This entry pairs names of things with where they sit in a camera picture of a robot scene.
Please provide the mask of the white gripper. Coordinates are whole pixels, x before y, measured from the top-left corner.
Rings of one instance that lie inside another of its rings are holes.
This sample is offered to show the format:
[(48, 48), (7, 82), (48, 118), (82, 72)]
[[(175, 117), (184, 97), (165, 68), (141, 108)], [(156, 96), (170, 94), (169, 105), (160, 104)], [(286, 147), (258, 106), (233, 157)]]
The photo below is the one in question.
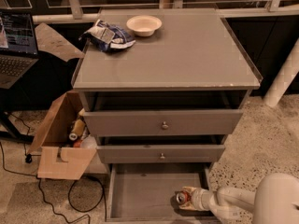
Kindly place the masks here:
[(212, 211), (216, 208), (215, 193), (208, 189), (183, 187), (182, 190), (191, 194), (191, 202), (179, 206), (186, 211)]

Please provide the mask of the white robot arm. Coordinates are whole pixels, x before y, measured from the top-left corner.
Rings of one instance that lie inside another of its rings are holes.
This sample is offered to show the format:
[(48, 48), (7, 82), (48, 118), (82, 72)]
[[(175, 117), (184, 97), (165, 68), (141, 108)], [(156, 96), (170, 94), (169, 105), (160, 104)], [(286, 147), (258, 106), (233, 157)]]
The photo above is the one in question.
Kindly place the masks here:
[(176, 200), (182, 210), (211, 211), (220, 219), (238, 219), (243, 209), (252, 224), (299, 224), (299, 179), (283, 173), (267, 175), (255, 191), (183, 187)]

